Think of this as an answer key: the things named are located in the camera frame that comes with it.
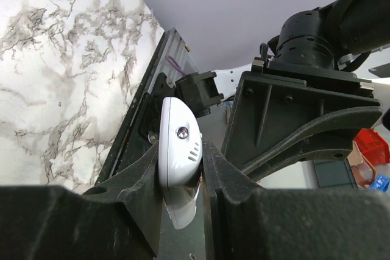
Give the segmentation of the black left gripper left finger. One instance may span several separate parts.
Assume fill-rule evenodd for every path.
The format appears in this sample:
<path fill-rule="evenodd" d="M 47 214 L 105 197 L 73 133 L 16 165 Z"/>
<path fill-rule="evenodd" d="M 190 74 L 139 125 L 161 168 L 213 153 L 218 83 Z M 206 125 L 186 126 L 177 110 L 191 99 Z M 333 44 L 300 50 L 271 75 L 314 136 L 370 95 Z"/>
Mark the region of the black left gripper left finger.
<path fill-rule="evenodd" d="M 2 259 L 152 259 L 160 224 L 157 144 L 84 194 L 1 188 Z"/>

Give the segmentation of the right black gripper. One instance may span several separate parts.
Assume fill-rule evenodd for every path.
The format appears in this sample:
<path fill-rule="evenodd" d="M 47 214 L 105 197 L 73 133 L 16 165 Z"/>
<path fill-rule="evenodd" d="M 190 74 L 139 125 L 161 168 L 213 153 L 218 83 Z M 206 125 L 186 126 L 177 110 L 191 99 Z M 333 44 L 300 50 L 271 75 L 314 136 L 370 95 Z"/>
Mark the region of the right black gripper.
<path fill-rule="evenodd" d="M 346 159 L 383 113 L 373 83 L 351 72 L 260 57 L 252 71 L 241 76 L 221 152 L 253 180 L 298 161 Z"/>

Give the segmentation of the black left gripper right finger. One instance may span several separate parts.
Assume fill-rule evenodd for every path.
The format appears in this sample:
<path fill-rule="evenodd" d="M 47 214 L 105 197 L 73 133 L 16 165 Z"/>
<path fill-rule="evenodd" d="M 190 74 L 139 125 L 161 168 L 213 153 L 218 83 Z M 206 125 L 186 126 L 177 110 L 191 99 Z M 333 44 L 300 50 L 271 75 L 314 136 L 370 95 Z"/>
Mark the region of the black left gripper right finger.
<path fill-rule="evenodd" d="M 203 144 L 207 259 L 388 259 L 389 196 L 264 189 Z"/>

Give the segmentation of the white remote control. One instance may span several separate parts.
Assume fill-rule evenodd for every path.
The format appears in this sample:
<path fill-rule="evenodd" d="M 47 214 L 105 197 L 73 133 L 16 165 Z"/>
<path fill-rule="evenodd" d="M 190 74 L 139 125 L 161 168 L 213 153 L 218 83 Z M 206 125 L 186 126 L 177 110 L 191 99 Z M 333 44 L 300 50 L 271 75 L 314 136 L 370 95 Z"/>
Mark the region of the white remote control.
<path fill-rule="evenodd" d="M 158 146 L 158 179 L 173 227 L 181 230 L 196 215 L 202 134 L 190 108 L 176 97 L 163 99 Z"/>

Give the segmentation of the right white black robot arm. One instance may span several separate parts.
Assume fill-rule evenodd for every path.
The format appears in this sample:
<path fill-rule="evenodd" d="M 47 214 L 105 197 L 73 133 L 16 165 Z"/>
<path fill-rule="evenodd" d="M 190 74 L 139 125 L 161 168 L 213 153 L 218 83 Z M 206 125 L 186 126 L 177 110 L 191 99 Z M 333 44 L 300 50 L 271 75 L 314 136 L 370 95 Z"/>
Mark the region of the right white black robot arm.
<path fill-rule="evenodd" d="M 343 160 L 383 114 L 355 71 L 389 44 L 389 0 L 337 0 L 296 13 L 252 64 L 192 73 L 176 93 L 197 117 L 233 98 L 222 154 L 253 180 L 298 161 Z"/>

